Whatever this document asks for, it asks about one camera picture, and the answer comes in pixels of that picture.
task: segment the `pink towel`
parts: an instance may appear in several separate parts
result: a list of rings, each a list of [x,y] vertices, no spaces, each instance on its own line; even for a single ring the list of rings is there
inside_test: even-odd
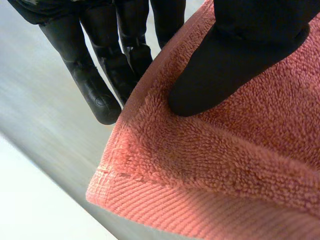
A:
[[[218,107],[175,116],[169,90],[214,21],[207,0],[154,60],[87,200],[188,237],[320,239],[320,15],[301,48]]]

